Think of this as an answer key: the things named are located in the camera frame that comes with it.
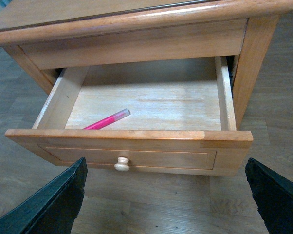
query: tabletop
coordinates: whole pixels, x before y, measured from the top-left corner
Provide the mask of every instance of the tabletop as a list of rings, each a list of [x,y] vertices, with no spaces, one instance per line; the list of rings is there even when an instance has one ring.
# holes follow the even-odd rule
[[[0,14],[0,31],[211,1],[13,0]]]

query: pen cap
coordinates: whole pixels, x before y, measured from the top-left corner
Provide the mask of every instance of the pen cap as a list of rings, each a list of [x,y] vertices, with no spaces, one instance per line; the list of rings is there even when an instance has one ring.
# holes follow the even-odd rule
[[[126,116],[130,115],[130,111],[128,109],[124,109],[120,112],[117,112],[116,114],[113,115],[113,118],[115,121],[118,121],[122,118],[125,118]]]

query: wood grain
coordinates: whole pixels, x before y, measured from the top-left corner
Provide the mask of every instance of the wood grain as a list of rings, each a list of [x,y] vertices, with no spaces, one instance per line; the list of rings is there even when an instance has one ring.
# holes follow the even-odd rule
[[[242,122],[278,19],[279,16],[271,16],[248,20],[233,86],[233,104],[237,129]]]
[[[132,203],[127,233],[267,234],[268,232],[261,218]]]
[[[293,129],[293,47],[282,46],[282,55],[277,49],[279,41],[293,38],[293,13],[281,17],[273,38],[271,43],[276,45],[269,48],[271,55],[266,56],[262,65],[241,125],[241,129],[253,131],[255,141],[237,176],[245,176],[245,163],[248,157],[254,157],[293,182],[293,145],[284,144],[284,137],[289,136],[281,130],[282,124]],[[3,135],[7,128],[31,128],[46,98],[0,48],[0,216],[65,169]],[[272,138],[273,145],[268,145],[266,117],[288,118],[288,122],[273,120],[279,129],[274,133],[280,134]],[[213,196],[209,176],[89,168],[84,206],[72,233],[268,233],[261,218],[242,216],[247,214],[245,208],[250,209],[251,215],[256,214],[254,207],[243,203],[252,199],[247,198],[244,179],[229,183],[220,178],[217,186]],[[220,204],[214,199],[213,207],[225,214],[212,213],[210,196],[221,195],[224,199]]]
[[[55,165],[63,162],[43,148],[82,148],[138,151],[199,152],[217,151],[214,168],[179,169],[135,167],[134,171],[233,176],[253,141],[247,131],[126,131],[126,130],[8,130],[7,137]],[[89,167],[113,169],[113,165],[88,164]]]
[[[228,65],[225,57],[216,57],[218,98],[221,118],[221,129],[236,131],[235,114]]]
[[[246,20],[190,24],[22,45],[40,68],[235,55]]]
[[[37,12],[37,9],[40,9],[37,8],[34,4],[32,6],[35,9],[34,12]],[[278,0],[277,2],[265,0],[212,1],[190,4],[187,6],[122,14],[111,17],[101,17],[23,28],[13,30],[13,33],[11,33],[11,30],[8,30],[0,32],[0,46],[7,44],[24,44],[55,39],[101,35],[106,33],[124,32],[155,27],[167,27],[172,25],[182,25],[198,22],[245,19],[248,17],[281,14],[292,9],[293,0]],[[45,21],[50,21],[49,12],[45,14],[43,11],[39,11],[39,14],[41,13],[43,17],[46,18]],[[33,23],[35,18],[39,18],[37,17],[37,14],[35,14],[34,18],[31,18],[31,23]],[[3,17],[0,18],[0,21],[5,19],[15,19],[15,17]]]
[[[61,161],[74,163],[76,156],[85,157],[89,164],[114,166],[118,157],[129,159],[130,167],[208,169],[214,167],[215,151],[201,150],[198,153],[128,151],[128,150],[97,150],[80,148],[43,147]]]
[[[72,234],[127,232],[130,202],[88,197],[85,194],[82,208],[72,227]]]
[[[68,68],[63,71],[39,113],[33,129],[64,129],[87,71],[88,67]]]
[[[4,50],[29,74],[46,92],[50,93],[55,83],[55,77],[41,71],[19,46],[5,46]]]
[[[95,66],[65,129],[83,129],[128,108],[106,130],[221,130],[213,58]]]
[[[260,218],[245,176],[211,176],[210,194],[211,210],[214,213]]]

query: wooden nightstand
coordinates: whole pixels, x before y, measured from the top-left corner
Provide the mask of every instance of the wooden nightstand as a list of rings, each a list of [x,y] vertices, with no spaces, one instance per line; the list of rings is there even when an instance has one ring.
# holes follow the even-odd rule
[[[20,1],[0,46],[50,93],[30,130],[6,136],[55,165],[233,176],[238,131],[279,14],[293,0]],[[225,56],[235,56],[233,99]],[[56,79],[55,69],[65,68]],[[81,130],[119,110],[106,130]]]

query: drawer front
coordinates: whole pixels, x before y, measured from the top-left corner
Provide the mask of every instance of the drawer front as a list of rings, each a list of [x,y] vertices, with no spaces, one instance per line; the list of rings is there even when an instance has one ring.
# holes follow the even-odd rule
[[[246,19],[22,45],[39,69],[237,55]]]
[[[85,156],[89,167],[114,169],[125,156],[131,171],[211,176],[234,176],[253,141],[249,131],[11,129],[6,136],[59,166]]]
[[[74,163],[80,157],[86,158],[88,164],[114,165],[118,157],[129,159],[130,167],[164,167],[184,169],[207,169],[214,166],[216,151],[157,152],[129,150],[98,150],[40,146],[63,162]]]

